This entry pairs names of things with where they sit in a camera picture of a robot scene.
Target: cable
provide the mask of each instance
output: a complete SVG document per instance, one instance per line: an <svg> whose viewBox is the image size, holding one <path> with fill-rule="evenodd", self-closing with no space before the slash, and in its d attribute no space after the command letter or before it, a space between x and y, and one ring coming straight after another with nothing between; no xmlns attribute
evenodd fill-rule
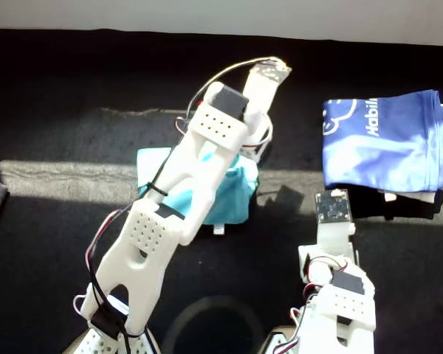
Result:
<svg viewBox="0 0 443 354"><path fill-rule="evenodd" d="M227 68L221 70L220 72L218 72L217 74L212 76L206 83L203 84L203 86L201 88L199 88L199 90L190 99L188 106L187 106L187 110L185 111L185 118L177 117L176 120L174 121L174 125L175 125L177 131L180 132L182 135L185 135L185 132L179 127L178 122L180 120L184 120L185 122L190 122L190 119L191 119L190 110L192 109L196 100L202 95L202 93L207 89L207 87L211 83L215 82L220 77L222 77L223 75L226 75L228 72L231 72L232 70L235 70L237 68L241 68L242 66L253 65L253 64L257 64L257 63L282 63L282 60L277 57L254 58L254 59L250 59L250 60L246 60L246 61L241 61L239 63L234 63L233 65L228 66ZM273 126L272 126L272 122L270 122L270 119L269 119L269 131L268 131L267 137L264 138L263 141L259 142L258 144L243 145L243 147L256 148L259 145L262 145L265 142L268 142L272 138L272 131L273 131Z"/></svg>
<svg viewBox="0 0 443 354"><path fill-rule="evenodd" d="M272 132L274 131L274 126L272 125L271 119L269 117L267 117L267 121L268 121L268 123L267 123L268 126L267 126L266 137L256 144L242 145L243 148L257 148L258 146L263 145L264 143L270 142L272 140Z"/></svg>
<svg viewBox="0 0 443 354"><path fill-rule="evenodd" d="M317 296L317 294L311 294L311 295L309 295L309 297L307 297L307 300L305 301L305 306L303 306L303 311L302 311L301 317L298 320L298 325L295 328L295 332L294 332L294 334L292 334L292 337L290 337L290 339L287 342L276 345L274 347L274 349L272 350L272 354L284 354L287 351L291 350L293 347L295 347L295 345L297 345L297 343L298 343L298 331L301 328L302 321L303 321L303 318L305 316L307 305L310 303L310 300L312 300L312 298L314 296Z"/></svg>
<svg viewBox="0 0 443 354"><path fill-rule="evenodd" d="M178 124L178 121L180 121L180 120L182 120L185 123L187 123L188 121L182 117L177 117L176 120L174 120L174 126L176 127L177 131L184 136L185 132L179 127L179 124Z"/></svg>
<svg viewBox="0 0 443 354"><path fill-rule="evenodd" d="M307 291L309 289L315 288L315 287L322 288L322 285L314 284L313 282L310 282L309 284L305 285L305 287L303 288L303 291L302 291L302 297L304 299L306 299L307 298Z"/></svg>
<svg viewBox="0 0 443 354"><path fill-rule="evenodd" d="M336 259L334 259L334 258L332 258L332 257L329 257L329 256L316 256L316 257L313 257L310 261L309 261L309 264L308 264L308 266L307 266L307 270L306 270L306 275L307 275L307 282L311 282L310 281L310 274L309 274L309 272L310 272L310 265L312 264L312 262L313 261L315 261L315 260L320 260L320 259L324 259L324 258L326 258L327 260L331 260L331 261L333 261L334 263L336 263L336 265L338 266L338 269L340 270L340 271L344 271L345 269L346 269L346 266L348 265L348 262L346 262L346 264L345 265L343 265L343 266L341 266L341 264L336 260Z"/></svg>
<svg viewBox="0 0 443 354"><path fill-rule="evenodd" d="M82 316L82 313L80 313L79 309L77 308L77 304L76 301L77 299L85 299L86 296L85 295L76 295L74 296L74 299L72 300L72 306L74 307L75 312L77 313L77 315Z"/></svg>
<svg viewBox="0 0 443 354"><path fill-rule="evenodd" d="M297 317L295 316L297 314L298 316L301 314L301 311L298 308L290 308L289 315L292 321L294 321L295 326L298 326Z"/></svg>
<svg viewBox="0 0 443 354"><path fill-rule="evenodd" d="M185 119L190 119L190 110L192 109L193 104L195 103L196 99L198 97L200 97L200 95L207 89L207 87L213 83L214 81L218 80L220 77L222 77L223 75L231 72L232 70L235 70L237 68L241 68L242 66L246 66L246 65L253 65L253 64L257 64L257 63L270 63L270 62L276 62L278 63L279 61L281 61L279 58L277 57L261 57L261 58L254 58L254 59L249 59L246 61L241 61L239 63L234 63L233 65L228 66L227 68L221 70L218 74L215 74L214 76L212 76L206 83L204 83L204 85L199 88L199 90L192 96L192 98L189 101L189 104L187 106L187 111L185 112Z"/></svg>

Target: folded blue shirt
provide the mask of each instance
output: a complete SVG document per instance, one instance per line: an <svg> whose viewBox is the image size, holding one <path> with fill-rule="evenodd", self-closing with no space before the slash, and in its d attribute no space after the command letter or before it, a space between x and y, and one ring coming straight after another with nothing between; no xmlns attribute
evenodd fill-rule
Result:
<svg viewBox="0 0 443 354"><path fill-rule="evenodd" d="M325 185L443 188L443 105L434 90L323 104Z"/></svg>
<svg viewBox="0 0 443 354"><path fill-rule="evenodd" d="M170 149L148 148L138 150L138 188L142 192L145 184L152 180L157 169L169 154ZM202 161L207 161L212 153L206 153ZM185 179L168 192L163 203L185 215L192 201L192 180ZM204 220L204 225L237 224L249 217L250 199L258 186L256 163L238 155L216 190L215 202Z"/></svg>

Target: black carpet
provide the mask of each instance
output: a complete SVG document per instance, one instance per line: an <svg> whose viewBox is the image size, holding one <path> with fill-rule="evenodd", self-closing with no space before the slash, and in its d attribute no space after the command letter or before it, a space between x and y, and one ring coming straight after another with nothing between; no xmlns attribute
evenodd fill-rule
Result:
<svg viewBox="0 0 443 354"><path fill-rule="evenodd" d="M149 324L160 344L187 306L215 304L180 331L176 353L248 353L290 324L288 309L301 305L297 246L315 241L323 189L321 103L421 89L443 102L443 47L0 30L0 181L11 192L0 218L0 353L59 353L84 331L71 306L88 282L83 253L136 195L137 149L177 142L176 110L219 69L259 55L293 72L271 110L258 206L224 237L203 229L168 266ZM245 75L224 81L241 88ZM443 206L432 221L374 217L357 229L377 290L377 353L443 353Z"/></svg>

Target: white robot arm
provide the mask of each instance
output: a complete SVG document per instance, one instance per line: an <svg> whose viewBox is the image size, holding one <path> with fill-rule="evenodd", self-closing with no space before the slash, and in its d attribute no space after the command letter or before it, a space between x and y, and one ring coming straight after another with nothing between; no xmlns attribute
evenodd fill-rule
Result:
<svg viewBox="0 0 443 354"><path fill-rule="evenodd" d="M358 266L349 237L354 234L348 193L318 193L317 244L299 246L301 309L291 309L296 328L290 340L271 338L266 354L374 353L374 285Z"/></svg>
<svg viewBox="0 0 443 354"><path fill-rule="evenodd" d="M219 76L204 86L204 99L182 141L148 184L146 194L132 204L120 236L103 256L87 287L79 312L93 330L75 353L105 350L103 353L111 354L119 348L119 353L124 352L123 348L132 353L155 351L145 327L177 245L186 246L195 237L236 155L242 151L258 159L272 138L267 110L290 68L278 58L249 60L243 65L246 63L257 65L250 72L243 94L212 82ZM201 151L207 145L213 155L203 162ZM186 215L180 215L162 200L185 178L193 179L193 197ZM92 268L88 257L86 261ZM109 296L118 285L128 290L128 307Z"/></svg>

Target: white wire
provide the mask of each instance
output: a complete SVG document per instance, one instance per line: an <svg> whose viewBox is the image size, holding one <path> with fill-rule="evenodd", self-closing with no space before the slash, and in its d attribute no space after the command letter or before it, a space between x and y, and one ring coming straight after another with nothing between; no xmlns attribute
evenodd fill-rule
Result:
<svg viewBox="0 0 443 354"><path fill-rule="evenodd" d="M272 140L272 132L274 131L274 126L272 125L272 121L269 117L267 117L267 135L260 142L256 142L255 144L246 144L243 145L243 148L256 148L260 145L263 145L266 142L270 142Z"/></svg>
<svg viewBox="0 0 443 354"><path fill-rule="evenodd" d="M294 321L295 327L298 326L297 316L294 313L294 311L296 310L300 313L300 310L298 308L290 308L290 318L292 319L292 321Z"/></svg>
<svg viewBox="0 0 443 354"><path fill-rule="evenodd" d="M303 306L303 310L302 310L302 314L301 314L301 321L303 320L303 317L305 316L305 312L306 312L306 309L307 309L307 305L310 303L310 301L312 300L312 298L313 298L314 296L317 296L317 294L312 294L312 295L310 295L310 296L307 298L307 300L306 300L306 302L305 302L305 305ZM297 324L297 326L296 326L296 328L295 328L295 332L294 332L294 334L292 334L292 336L290 337L290 339L289 339L288 341L286 341L285 343L283 343L283 344L282 344L282 347L279 347L277 350L280 350L281 348L285 348L285 346L292 344L294 341L298 341L297 336L298 336L298 331L299 331L300 328L301 328L301 324L302 324L301 321L298 322L298 324ZM273 351L272 351L272 354L281 354L281 353L285 353L285 352L286 352L286 351L280 351L280 352L278 352L277 350L273 350Z"/></svg>
<svg viewBox="0 0 443 354"><path fill-rule="evenodd" d="M76 295L74 296L74 299L72 300L72 306L74 307L74 311L79 315L83 317L83 314L79 311L79 309L77 308L77 304L75 303L77 301L77 299L85 299L86 296L85 295Z"/></svg>

